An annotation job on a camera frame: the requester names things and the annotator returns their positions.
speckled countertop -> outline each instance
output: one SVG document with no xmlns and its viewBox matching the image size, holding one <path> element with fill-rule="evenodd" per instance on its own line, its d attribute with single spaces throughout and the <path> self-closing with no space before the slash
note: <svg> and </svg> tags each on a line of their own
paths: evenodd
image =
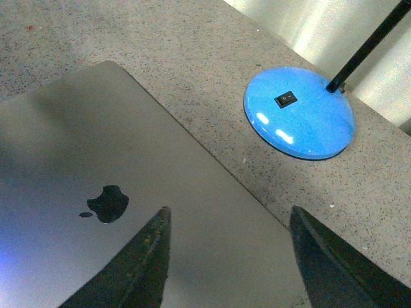
<svg viewBox="0 0 411 308">
<path fill-rule="evenodd" d="M 347 93 L 357 132 L 339 156 L 308 162 L 271 148 L 243 112 L 248 82 L 269 67 L 316 68 L 234 8 L 222 0 L 1 2 L 0 101 L 113 60 L 279 221 L 287 225 L 292 205 L 302 206 L 411 286 L 410 137 Z"/>
</svg>

blue lamp base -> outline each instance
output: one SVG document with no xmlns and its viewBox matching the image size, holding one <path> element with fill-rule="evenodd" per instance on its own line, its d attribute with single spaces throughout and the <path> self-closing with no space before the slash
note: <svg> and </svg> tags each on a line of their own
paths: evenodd
<svg viewBox="0 0 411 308">
<path fill-rule="evenodd" d="M 348 100 L 326 90 L 329 80 L 297 67 L 267 69 L 251 80 L 245 113 L 257 133 L 293 157 L 322 160 L 343 151 L 354 137 Z"/>
</svg>

black lamp arm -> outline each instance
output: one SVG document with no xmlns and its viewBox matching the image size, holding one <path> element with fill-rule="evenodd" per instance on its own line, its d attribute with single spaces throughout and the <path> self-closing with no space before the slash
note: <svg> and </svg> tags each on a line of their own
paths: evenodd
<svg viewBox="0 0 411 308">
<path fill-rule="evenodd" d="M 410 10 L 411 0 L 402 0 L 328 84 L 327 91 L 334 93 Z"/>
</svg>

wall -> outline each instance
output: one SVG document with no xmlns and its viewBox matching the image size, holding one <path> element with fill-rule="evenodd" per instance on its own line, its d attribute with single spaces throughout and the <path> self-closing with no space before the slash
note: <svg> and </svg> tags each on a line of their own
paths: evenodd
<svg viewBox="0 0 411 308">
<path fill-rule="evenodd" d="M 225 0 L 334 77 L 399 0 Z M 411 118 L 411 12 L 346 88 L 403 130 Z"/>
</svg>

space gray laptop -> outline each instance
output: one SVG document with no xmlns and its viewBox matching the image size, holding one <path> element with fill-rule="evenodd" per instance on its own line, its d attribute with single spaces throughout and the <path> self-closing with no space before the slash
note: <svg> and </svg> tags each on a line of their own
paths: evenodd
<svg viewBox="0 0 411 308">
<path fill-rule="evenodd" d="M 110 185 L 128 205 L 105 221 L 87 200 Z M 0 307 L 58 307 L 162 207 L 162 307 L 290 307 L 304 290 L 289 232 L 114 62 L 0 103 Z"/>
</svg>

